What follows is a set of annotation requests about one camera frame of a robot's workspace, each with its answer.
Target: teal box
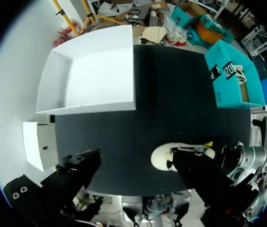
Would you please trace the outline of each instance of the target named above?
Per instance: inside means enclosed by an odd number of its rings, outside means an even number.
[[[223,41],[227,42],[228,44],[231,44],[233,42],[233,37],[229,33],[229,31],[223,29],[223,35],[224,35],[224,38],[222,39]]]
[[[216,33],[219,33],[219,34],[224,34],[223,32],[223,28],[222,27],[219,27],[217,26],[215,23],[219,24],[217,21],[215,20],[210,20],[208,18],[208,16],[205,14],[205,15],[201,15],[200,18],[199,18],[199,21],[209,30],[212,30]]]
[[[218,27],[215,23],[218,24],[216,20],[210,20],[206,15],[202,15],[199,17],[199,21],[209,30],[212,30],[216,33],[219,33],[224,36],[222,40],[227,42],[228,44],[231,44],[233,42],[233,37],[229,33],[227,29]]]
[[[176,22],[176,25],[179,27],[186,27],[186,25],[190,21],[189,15],[187,15],[183,10],[181,10],[179,7],[176,7],[170,18]]]
[[[194,29],[190,29],[189,32],[187,32],[187,38],[192,45],[203,46],[205,48],[209,48],[212,45],[208,42],[203,41],[198,32]]]
[[[249,109],[265,105],[258,72],[248,57],[223,40],[219,40],[206,52],[205,60],[213,81],[217,107]],[[233,65],[243,66],[249,102],[242,100]]]

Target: screw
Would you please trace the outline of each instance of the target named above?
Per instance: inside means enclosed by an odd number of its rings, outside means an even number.
[[[21,191],[22,193],[27,192],[27,187],[22,187],[22,188],[20,189],[20,191]]]
[[[12,197],[14,198],[14,200],[18,199],[20,197],[18,192],[13,193]]]

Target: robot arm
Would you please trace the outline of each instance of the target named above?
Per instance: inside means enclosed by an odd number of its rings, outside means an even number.
[[[258,196],[249,182],[254,175],[250,174],[236,186],[221,167],[205,154],[183,152],[173,149],[172,164],[177,169],[183,182],[194,188],[208,209],[202,218],[206,226],[245,226],[245,211]]]
[[[100,150],[68,155],[57,171],[41,182],[42,187],[23,175],[8,183],[3,191],[12,208],[37,226],[83,226],[60,211],[72,203],[81,187],[89,186],[100,164]]]

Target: yellow tag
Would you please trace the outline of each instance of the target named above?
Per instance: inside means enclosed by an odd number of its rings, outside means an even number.
[[[214,143],[214,142],[211,141],[211,142],[209,142],[209,143],[206,143],[205,146],[207,146],[207,147],[212,147],[212,146],[213,146],[213,143]]]

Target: black tabletop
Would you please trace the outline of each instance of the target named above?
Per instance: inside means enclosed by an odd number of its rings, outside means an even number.
[[[150,45],[133,50],[136,111],[56,116],[59,158],[101,149],[102,164],[89,190],[117,195],[184,190],[177,173],[151,165],[158,146],[212,139],[249,144],[250,111],[216,107],[203,54]]]

